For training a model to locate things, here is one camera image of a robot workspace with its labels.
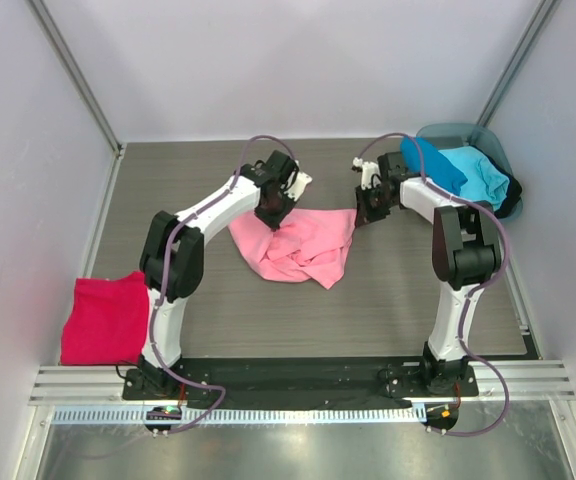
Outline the light pink t shirt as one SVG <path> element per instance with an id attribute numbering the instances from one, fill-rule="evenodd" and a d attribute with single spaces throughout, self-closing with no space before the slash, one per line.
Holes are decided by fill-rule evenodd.
<path id="1" fill-rule="evenodd" d="M 356 212 L 295 209 L 273 231 L 253 213 L 228 226 L 239 253 L 261 278 L 281 283 L 309 280 L 331 289 L 345 272 Z"/>

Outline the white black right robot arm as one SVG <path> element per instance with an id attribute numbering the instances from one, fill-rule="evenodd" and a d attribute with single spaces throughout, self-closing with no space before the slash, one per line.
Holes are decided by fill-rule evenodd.
<path id="1" fill-rule="evenodd" d="M 499 272 L 502 252 L 491 207 L 459 203 L 429 179 L 411 173 L 399 154 L 376 161 L 355 158 L 358 227 L 386 218 L 398 206 L 432 225 L 431 261 L 440 297 L 434 327 L 416 366 L 382 371 L 390 396 L 474 397 L 478 387 L 467 352 L 469 332 L 484 284 Z"/>

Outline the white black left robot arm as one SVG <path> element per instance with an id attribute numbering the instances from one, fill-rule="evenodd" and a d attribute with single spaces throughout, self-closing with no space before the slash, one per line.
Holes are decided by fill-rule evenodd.
<path id="1" fill-rule="evenodd" d="M 244 164 L 226 184 L 196 205 L 151 220 L 139 261 L 150 300 L 146 343 L 137 368 L 143 381 L 164 389 L 182 357 L 180 334 L 186 304 L 204 275 L 205 247 L 223 229 L 251 213 L 272 231 L 294 209 L 312 177 L 290 155 Z"/>

